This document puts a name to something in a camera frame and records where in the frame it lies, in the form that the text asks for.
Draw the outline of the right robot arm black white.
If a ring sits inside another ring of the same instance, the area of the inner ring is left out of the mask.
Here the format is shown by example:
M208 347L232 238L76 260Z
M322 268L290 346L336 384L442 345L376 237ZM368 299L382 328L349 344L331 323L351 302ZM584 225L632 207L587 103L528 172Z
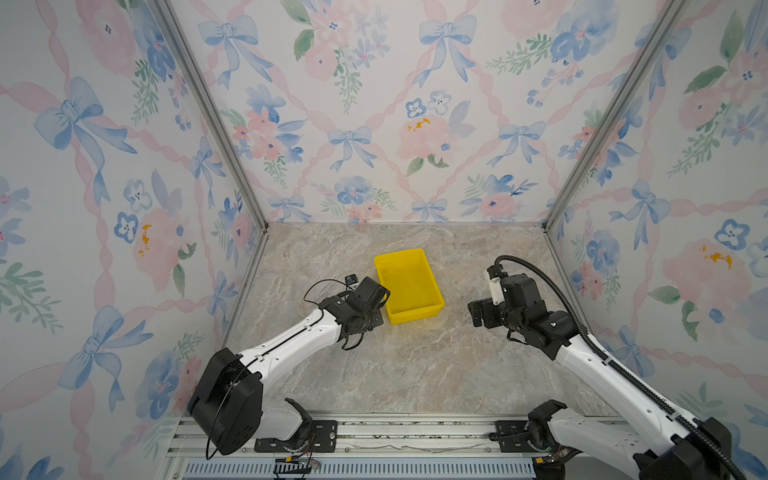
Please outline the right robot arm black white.
M732 458L730 430L697 418L626 369L572 315L549 309L525 274L487 270L489 297L469 303L477 327L503 327L511 341L533 347L589 385L630 426L626 432L594 421L558 400L528 414L526 430L496 433L497 442L526 441L540 452L565 449L561 463L585 453L637 479L742 479Z

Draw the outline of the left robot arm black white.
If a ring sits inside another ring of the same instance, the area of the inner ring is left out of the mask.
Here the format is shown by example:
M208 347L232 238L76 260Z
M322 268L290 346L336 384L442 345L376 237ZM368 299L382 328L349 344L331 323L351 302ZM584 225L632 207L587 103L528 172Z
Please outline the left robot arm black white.
M313 310L274 338L238 353L225 347L208 361L190 397L187 412L207 436L206 457L230 455L250 440L288 452L305 451L312 444L313 418L297 401L267 399L275 383L321 350L357 344L352 337L383 324L381 309L390 291L370 277L354 275L343 289L323 300L303 301Z

